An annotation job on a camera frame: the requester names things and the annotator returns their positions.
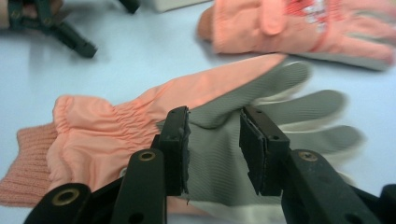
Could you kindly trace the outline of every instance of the glove cuff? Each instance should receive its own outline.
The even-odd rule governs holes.
[[[53,123],[18,131],[20,151],[0,181],[0,204],[33,207],[47,193],[46,155],[56,136]]]

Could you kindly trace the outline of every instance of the white table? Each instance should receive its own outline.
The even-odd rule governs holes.
[[[51,37],[0,32],[0,177],[18,154],[17,130],[51,122],[62,94],[106,98],[116,105],[167,80],[252,55],[219,56],[196,37],[200,14],[211,3],[158,14],[143,5],[127,14],[117,1],[67,1],[63,12],[98,52],[81,59]],[[291,61],[302,58],[290,58]],[[339,63],[314,63],[312,80],[297,95],[342,91],[349,104],[334,124],[366,136],[361,152],[337,167],[357,187],[378,195],[396,183],[396,67],[374,72]],[[0,206],[0,222],[22,223],[30,209]]]

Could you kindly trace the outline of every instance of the table surface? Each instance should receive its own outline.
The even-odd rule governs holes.
[[[62,13],[99,49],[79,58],[51,37],[0,31],[0,177],[18,154],[17,130],[51,122],[63,94],[106,98],[116,105],[174,77],[255,55],[216,55],[196,37],[200,14],[210,2],[162,14],[144,3],[134,15],[117,1],[66,1]],[[314,75],[296,96],[320,90],[343,92],[348,105],[333,125],[361,130],[359,154],[337,166],[356,186],[374,195],[396,183],[396,67],[375,72],[304,58]],[[0,206],[2,223],[22,223],[30,209]]]

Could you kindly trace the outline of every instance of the white object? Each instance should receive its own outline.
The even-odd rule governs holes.
[[[210,0],[151,0],[155,9],[159,12],[165,12],[178,7],[186,7],[198,3],[208,2]]]

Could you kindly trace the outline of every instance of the pink fabric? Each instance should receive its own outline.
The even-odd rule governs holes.
[[[389,0],[216,0],[208,30],[217,53],[325,52],[391,64],[396,30],[363,12],[396,21]]]
[[[194,109],[264,75],[285,55],[264,55],[179,77],[113,106],[89,96],[62,96],[53,109],[58,136],[47,154],[49,189],[70,182],[97,190],[117,179],[130,156],[148,148],[171,109]]]

